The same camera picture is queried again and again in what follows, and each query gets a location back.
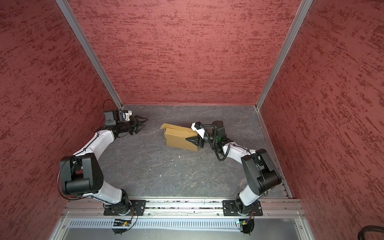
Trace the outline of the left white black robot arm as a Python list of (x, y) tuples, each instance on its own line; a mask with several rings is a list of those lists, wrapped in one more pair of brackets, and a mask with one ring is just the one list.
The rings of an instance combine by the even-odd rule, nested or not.
[(144, 117), (130, 116), (128, 121), (101, 127), (79, 151), (63, 157), (57, 177), (61, 197), (69, 201), (92, 198), (104, 204), (106, 216), (133, 216), (135, 207), (127, 192), (104, 180), (99, 158), (121, 134), (137, 134), (147, 121)]

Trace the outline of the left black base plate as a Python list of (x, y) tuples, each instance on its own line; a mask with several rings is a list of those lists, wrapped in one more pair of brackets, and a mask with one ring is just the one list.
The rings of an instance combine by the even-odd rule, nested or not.
[(104, 205), (104, 216), (142, 216), (146, 203), (146, 200), (130, 200), (127, 206), (123, 204)]

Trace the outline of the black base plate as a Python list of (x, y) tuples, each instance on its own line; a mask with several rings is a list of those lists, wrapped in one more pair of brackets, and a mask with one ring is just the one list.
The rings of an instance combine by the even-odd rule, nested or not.
[(243, 206), (240, 200), (224, 200), (223, 204), (223, 213), (224, 216), (241, 216), (241, 217), (250, 217), (253, 216), (259, 217), (263, 216), (263, 210), (260, 201), (255, 201), (249, 206)]
[(146, 203), (146, 200), (130, 200), (127, 206), (123, 204), (104, 205), (104, 216), (142, 216)]

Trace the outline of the aluminium front rail frame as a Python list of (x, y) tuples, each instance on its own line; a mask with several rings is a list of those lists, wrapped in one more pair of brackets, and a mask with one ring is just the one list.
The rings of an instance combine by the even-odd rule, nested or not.
[[(247, 219), (241, 216), (224, 216), (223, 204), (225, 199), (215, 198), (133, 198), (146, 200), (144, 214), (141, 219)], [(300, 200), (295, 199), (260, 199), (263, 216), (254, 216), (254, 234), (263, 230), (262, 224), (267, 220), (293, 222), (294, 232), (300, 240), (312, 240), (314, 235), (309, 226), (306, 214)], [(70, 230), (68, 224), (72, 219), (125, 219), (131, 216), (104, 216), (104, 207), (94, 200), (71, 201), (54, 229), (51, 240), (62, 240)]]

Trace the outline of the brown cardboard box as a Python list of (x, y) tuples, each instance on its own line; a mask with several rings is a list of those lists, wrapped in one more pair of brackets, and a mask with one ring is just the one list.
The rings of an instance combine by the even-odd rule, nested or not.
[(186, 140), (187, 138), (198, 136), (198, 133), (191, 128), (163, 124), (161, 130), (164, 130), (167, 146), (194, 152), (198, 151), (198, 146)]

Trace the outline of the aluminium corner post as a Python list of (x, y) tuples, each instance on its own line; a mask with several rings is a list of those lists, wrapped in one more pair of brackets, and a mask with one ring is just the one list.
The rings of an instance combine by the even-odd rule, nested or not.
[(84, 31), (82, 30), (79, 22), (77, 21), (68, 1), (65, 0), (56, 0), (57, 5), (59, 6), (61, 12), (63, 13), (65, 19), (67, 20), (68, 24), (70, 25), (71, 29), (73, 30), (76, 38), (80, 42), (81, 46), (83, 47), (85, 53), (87, 54), (89, 60), (91, 61), (93, 67), (95, 68), (96, 72), (98, 73), (100, 79), (102, 80), (103, 84), (105, 85), (108, 93), (110, 94), (112, 100), (114, 101), (115, 105), (118, 109), (123, 108), (123, 102), (121, 101), (119, 95), (117, 94), (115, 88), (113, 87), (113, 84), (108, 77), (106, 71), (104, 70), (100, 60), (98, 59), (95, 51), (93, 50), (90, 42), (88, 41)]
[(279, 70), (281, 68), (281, 66), (283, 65), (284, 63), (284, 60), (288, 54), (288, 52), (290, 51), (290, 48), (297, 36), (297, 33), (299, 32), (299, 29), (300, 27), (302, 26), (302, 23), (311, 7), (313, 3), (313, 0), (302, 0), (301, 1), (301, 4), (299, 5), (299, 8), (298, 8), (298, 11), (293, 19), (293, 22), (290, 26), (290, 29), (287, 33), (287, 36), (283, 42), (283, 45), (279, 51), (279, 54), (277, 56), (277, 59), (274, 63), (274, 66), (271, 70), (271, 73), (267, 79), (267, 82), (265, 84), (265, 87), (257, 101), (257, 104), (256, 104), (256, 111), (260, 111), (261, 108), (262, 108), (262, 105), (268, 95), (268, 92), (269, 90), (271, 89), (274, 81), (275, 81), (275, 78), (277, 77), (278, 73), (279, 73)]

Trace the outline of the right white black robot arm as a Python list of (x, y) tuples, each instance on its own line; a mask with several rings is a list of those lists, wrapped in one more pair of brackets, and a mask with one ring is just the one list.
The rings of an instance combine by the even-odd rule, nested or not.
[(188, 142), (200, 148), (208, 143), (218, 161), (233, 159), (243, 166), (247, 186), (236, 195), (234, 203), (239, 215), (249, 215), (262, 196), (282, 183), (282, 177), (267, 150), (251, 150), (238, 145), (227, 137), (222, 121), (214, 121), (210, 125), (195, 122), (191, 129), (198, 136), (186, 138)]

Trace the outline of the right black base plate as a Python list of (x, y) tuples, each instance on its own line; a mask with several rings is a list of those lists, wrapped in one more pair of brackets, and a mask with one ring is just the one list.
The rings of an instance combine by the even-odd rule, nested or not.
[(260, 201), (255, 201), (249, 206), (243, 206), (240, 200), (224, 200), (223, 204), (223, 213), (224, 216), (241, 216), (241, 217), (250, 217), (253, 216), (259, 217), (263, 216), (263, 210)]

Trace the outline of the right aluminium corner post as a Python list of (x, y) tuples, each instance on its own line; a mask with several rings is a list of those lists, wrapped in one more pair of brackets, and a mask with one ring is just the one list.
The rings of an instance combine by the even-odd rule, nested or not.
[(298, 8), (298, 11), (293, 19), (293, 22), (290, 26), (290, 29), (287, 33), (287, 36), (283, 42), (283, 45), (279, 51), (279, 54), (277, 56), (277, 59), (274, 63), (274, 66), (271, 70), (271, 73), (267, 79), (267, 82), (265, 84), (265, 87), (257, 101), (257, 104), (256, 104), (256, 111), (260, 111), (261, 108), (262, 108), (262, 105), (268, 95), (268, 92), (269, 90), (271, 89), (274, 81), (275, 81), (275, 78), (277, 77), (278, 73), (279, 73), (279, 70), (281, 68), (281, 66), (283, 65), (284, 63), (284, 60), (288, 54), (288, 52), (290, 51), (290, 48), (297, 36), (297, 33), (299, 32), (299, 29), (300, 27), (302, 26), (302, 23), (311, 7), (313, 3), (313, 0), (302, 0), (301, 1), (301, 4), (299, 5), (299, 8)]

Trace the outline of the left aluminium corner post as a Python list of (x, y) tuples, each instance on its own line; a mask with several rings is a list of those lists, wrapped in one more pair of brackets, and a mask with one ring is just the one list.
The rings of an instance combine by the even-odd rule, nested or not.
[(115, 88), (113, 87), (113, 84), (108, 77), (106, 71), (104, 70), (100, 60), (98, 59), (95, 51), (93, 50), (90, 42), (88, 41), (84, 31), (82, 30), (79, 22), (77, 21), (68, 1), (65, 0), (56, 0), (57, 5), (59, 6), (61, 12), (63, 13), (65, 19), (67, 20), (68, 24), (70, 25), (71, 29), (73, 30), (76, 38), (80, 42), (81, 46), (83, 47), (85, 53), (87, 54), (89, 60), (91, 61), (93, 67), (95, 68), (96, 72), (98, 73), (100, 79), (102, 80), (103, 84), (105, 85), (108, 93), (110, 94), (112, 100), (114, 101), (115, 105), (118, 109), (123, 108), (123, 102), (121, 101), (119, 95), (117, 94)]

